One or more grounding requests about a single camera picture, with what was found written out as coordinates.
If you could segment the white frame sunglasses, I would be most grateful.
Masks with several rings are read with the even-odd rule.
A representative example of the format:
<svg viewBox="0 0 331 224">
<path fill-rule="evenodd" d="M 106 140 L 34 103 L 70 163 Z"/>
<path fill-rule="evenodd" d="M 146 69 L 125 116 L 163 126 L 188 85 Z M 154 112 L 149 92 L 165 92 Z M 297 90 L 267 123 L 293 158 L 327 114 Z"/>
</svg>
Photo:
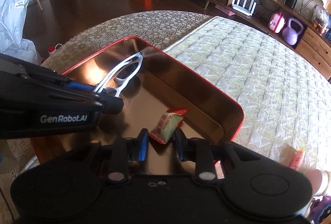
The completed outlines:
<svg viewBox="0 0 331 224">
<path fill-rule="evenodd" d="M 93 92 L 119 97 L 129 81 L 139 72 L 143 59 L 141 52 L 127 57 L 106 74 L 94 87 Z"/>
</svg>

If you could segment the red white candy packet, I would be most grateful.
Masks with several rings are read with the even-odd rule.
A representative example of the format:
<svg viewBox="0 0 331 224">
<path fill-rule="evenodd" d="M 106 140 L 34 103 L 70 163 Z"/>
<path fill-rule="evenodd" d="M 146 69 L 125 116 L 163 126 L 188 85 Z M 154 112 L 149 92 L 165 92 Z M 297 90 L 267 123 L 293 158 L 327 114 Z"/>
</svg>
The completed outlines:
<svg viewBox="0 0 331 224">
<path fill-rule="evenodd" d="M 168 109 L 162 114 L 155 128 L 149 132 L 149 137 L 159 144 L 167 144 L 175 130 L 180 129 L 186 113 L 186 108 Z"/>
</svg>

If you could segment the pink small bottle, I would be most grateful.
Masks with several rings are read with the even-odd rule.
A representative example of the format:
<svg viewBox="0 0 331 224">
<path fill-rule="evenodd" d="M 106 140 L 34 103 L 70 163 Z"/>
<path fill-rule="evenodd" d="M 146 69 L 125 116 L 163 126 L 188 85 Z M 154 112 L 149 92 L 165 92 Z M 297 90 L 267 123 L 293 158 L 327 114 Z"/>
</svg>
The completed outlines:
<svg viewBox="0 0 331 224">
<path fill-rule="evenodd" d="M 293 169 L 295 171 L 299 171 L 301 164 L 303 162 L 303 158 L 305 156 L 305 148 L 300 148 L 299 150 L 297 150 L 295 152 L 295 154 L 293 155 L 293 158 L 289 164 L 289 168 Z"/>
</svg>

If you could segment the white yellow pill bottle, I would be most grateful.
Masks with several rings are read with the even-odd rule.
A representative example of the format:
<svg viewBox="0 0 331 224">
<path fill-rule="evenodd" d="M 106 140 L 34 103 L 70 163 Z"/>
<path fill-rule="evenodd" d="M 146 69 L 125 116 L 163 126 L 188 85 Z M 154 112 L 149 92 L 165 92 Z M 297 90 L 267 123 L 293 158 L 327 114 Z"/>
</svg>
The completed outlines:
<svg viewBox="0 0 331 224">
<path fill-rule="evenodd" d="M 305 173 L 313 189 L 313 196 L 330 196 L 330 172 L 325 170 L 310 170 Z"/>
</svg>

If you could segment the blue purple spiky toy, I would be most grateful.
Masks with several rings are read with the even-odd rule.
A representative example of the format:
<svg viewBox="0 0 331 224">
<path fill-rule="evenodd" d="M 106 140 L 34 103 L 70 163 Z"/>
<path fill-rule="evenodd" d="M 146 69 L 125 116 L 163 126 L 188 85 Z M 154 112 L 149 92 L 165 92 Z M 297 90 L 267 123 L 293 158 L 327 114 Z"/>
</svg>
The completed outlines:
<svg viewBox="0 0 331 224">
<path fill-rule="evenodd" d="M 323 196 L 321 200 L 314 199 L 307 217 L 310 223 L 330 223 L 330 196 Z"/>
</svg>

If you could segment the red metal tin box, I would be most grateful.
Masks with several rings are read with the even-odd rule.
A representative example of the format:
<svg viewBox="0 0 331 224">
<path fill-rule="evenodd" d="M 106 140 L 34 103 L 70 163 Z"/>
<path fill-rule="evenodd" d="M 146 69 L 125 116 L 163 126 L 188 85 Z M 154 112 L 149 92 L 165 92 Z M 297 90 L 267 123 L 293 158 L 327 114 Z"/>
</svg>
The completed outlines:
<svg viewBox="0 0 331 224">
<path fill-rule="evenodd" d="M 53 137 L 49 148 L 60 156 L 32 170 L 34 179 L 65 183 L 92 172 L 115 183 L 135 174 L 192 174 L 199 182 L 217 180 L 211 147 L 231 140 L 243 122 L 237 102 L 171 56 L 136 37 L 99 50 L 65 71 L 71 79 L 95 85 L 118 63 L 141 52 L 142 66 L 121 92 L 124 108 L 118 115 L 102 115 L 93 132 Z M 188 138 L 190 161 L 180 161 L 174 135 L 167 144 L 149 137 L 145 161 L 135 161 L 141 129 L 149 132 L 168 109 L 186 108 L 180 127 Z"/>
</svg>

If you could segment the lace tablecloth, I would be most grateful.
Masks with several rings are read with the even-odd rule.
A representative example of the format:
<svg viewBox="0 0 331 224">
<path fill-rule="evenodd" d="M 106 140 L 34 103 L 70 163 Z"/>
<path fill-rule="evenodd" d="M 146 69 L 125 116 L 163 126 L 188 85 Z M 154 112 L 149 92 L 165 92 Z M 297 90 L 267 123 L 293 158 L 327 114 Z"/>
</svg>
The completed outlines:
<svg viewBox="0 0 331 224">
<path fill-rule="evenodd" d="M 185 11 L 146 11 L 123 15 L 93 26 L 65 42 L 42 64 L 63 73 L 99 49 L 127 36 L 137 36 L 160 50 L 173 44 L 211 17 Z M 1 140 L 1 154 L 10 160 L 1 169 L 1 223 L 18 218 L 10 197 L 10 186 L 35 156 L 30 139 Z"/>
</svg>

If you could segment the quilted cream table mat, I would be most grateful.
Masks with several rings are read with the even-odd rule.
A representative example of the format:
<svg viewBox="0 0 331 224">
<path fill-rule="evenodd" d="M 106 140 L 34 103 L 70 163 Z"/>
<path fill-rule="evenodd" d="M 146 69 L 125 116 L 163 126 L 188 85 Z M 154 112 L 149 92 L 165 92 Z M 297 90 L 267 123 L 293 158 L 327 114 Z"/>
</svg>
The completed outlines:
<svg viewBox="0 0 331 224">
<path fill-rule="evenodd" d="M 165 51 L 240 104 L 236 143 L 284 164 L 304 149 L 301 171 L 330 170 L 330 83 L 304 58 L 222 17 Z"/>
</svg>

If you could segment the white router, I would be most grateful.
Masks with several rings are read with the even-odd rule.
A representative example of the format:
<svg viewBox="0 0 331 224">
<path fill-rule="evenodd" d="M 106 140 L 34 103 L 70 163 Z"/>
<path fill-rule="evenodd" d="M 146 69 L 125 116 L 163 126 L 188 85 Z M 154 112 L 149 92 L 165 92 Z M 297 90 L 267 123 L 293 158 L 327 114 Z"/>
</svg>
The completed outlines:
<svg viewBox="0 0 331 224">
<path fill-rule="evenodd" d="M 254 0 L 232 0 L 231 7 L 246 16 L 254 14 L 257 3 Z"/>
</svg>

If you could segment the pink small case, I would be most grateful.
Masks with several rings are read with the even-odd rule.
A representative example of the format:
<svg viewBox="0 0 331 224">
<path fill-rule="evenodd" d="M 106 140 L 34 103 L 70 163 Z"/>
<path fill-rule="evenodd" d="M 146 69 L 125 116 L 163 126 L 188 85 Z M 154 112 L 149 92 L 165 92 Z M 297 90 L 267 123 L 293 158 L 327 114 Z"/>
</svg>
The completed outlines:
<svg viewBox="0 0 331 224">
<path fill-rule="evenodd" d="M 270 21 L 268 23 L 268 27 L 271 31 L 276 34 L 280 33 L 281 29 L 283 29 L 285 25 L 285 17 L 282 12 L 277 12 L 272 14 Z"/>
</svg>

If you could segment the purple kettlebell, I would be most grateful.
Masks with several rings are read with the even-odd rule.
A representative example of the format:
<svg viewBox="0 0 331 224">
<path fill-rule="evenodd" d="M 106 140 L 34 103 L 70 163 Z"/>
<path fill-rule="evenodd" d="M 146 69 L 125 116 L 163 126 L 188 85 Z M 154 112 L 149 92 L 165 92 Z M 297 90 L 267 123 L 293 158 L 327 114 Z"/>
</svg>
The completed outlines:
<svg viewBox="0 0 331 224">
<path fill-rule="evenodd" d="M 296 23 L 299 26 L 299 31 L 296 31 L 294 28 L 292 28 L 292 22 Z M 287 44 L 294 46 L 297 43 L 298 38 L 302 34 L 302 32 L 302 23 L 298 19 L 291 17 L 288 19 L 287 26 L 282 31 L 282 37 Z"/>
</svg>

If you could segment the wooden tv cabinet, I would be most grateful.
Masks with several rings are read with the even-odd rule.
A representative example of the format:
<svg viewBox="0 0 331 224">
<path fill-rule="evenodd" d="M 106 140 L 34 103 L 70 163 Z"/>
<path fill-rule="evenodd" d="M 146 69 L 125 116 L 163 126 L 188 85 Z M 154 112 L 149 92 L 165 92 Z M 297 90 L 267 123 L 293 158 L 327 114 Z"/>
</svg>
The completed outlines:
<svg viewBox="0 0 331 224">
<path fill-rule="evenodd" d="M 233 0 L 205 0 L 205 7 L 210 3 L 219 4 L 228 11 L 235 13 L 237 16 L 243 18 L 245 21 L 256 26 L 258 29 L 266 32 L 268 35 L 274 37 L 279 42 L 288 46 L 290 49 L 299 53 L 306 59 L 313 67 L 315 67 L 326 79 L 330 79 L 330 41 L 322 36 L 316 29 L 313 28 L 310 21 L 306 20 L 297 11 L 289 8 L 280 0 L 269 0 L 276 5 L 275 10 L 271 13 L 280 11 L 286 19 L 295 18 L 303 25 L 303 32 L 298 36 L 298 42 L 291 46 L 285 42 L 281 33 L 275 33 L 268 27 L 269 20 L 262 15 L 253 14 L 247 16 L 232 8 Z M 262 0 L 256 0 L 258 5 L 262 6 Z"/>
</svg>

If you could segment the bag of fruit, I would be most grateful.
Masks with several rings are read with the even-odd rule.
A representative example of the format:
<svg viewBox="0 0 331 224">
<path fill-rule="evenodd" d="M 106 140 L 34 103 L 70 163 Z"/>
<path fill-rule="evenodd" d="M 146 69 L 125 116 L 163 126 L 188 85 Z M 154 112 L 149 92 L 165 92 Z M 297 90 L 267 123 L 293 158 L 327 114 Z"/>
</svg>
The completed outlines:
<svg viewBox="0 0 331 224">
<path fill-rule="evenodd" d="M 321 35 L 326 34 L 330 29 L 330 14 L 324 8 L 316 5 L 311 19 L 313 28 Z"/>
</svg>

